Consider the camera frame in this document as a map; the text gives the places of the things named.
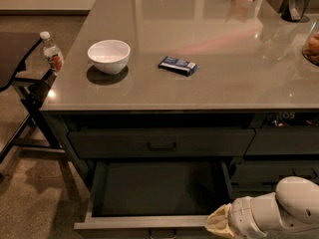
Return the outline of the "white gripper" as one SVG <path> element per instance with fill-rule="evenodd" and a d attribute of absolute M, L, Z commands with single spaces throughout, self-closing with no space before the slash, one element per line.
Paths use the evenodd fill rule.
<path fill-rule="evenodd" d="M 208 232 L 225 239 L 260 239 L 281 227 L 279 205 L 274 193 L 236 198 L 211 213 L 205 223 Z"/>

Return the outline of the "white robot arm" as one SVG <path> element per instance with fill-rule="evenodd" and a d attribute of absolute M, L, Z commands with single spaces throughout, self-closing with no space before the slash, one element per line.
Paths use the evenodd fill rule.
<path fill-rule="evenodd" d="M 226 239 L 263 239 L 273 231 L 315 234 L 319 231 L 319 186 L 302 177 L 285 177 L 274 192 L 223 204 L 207 217 L 205 228 Z"/>

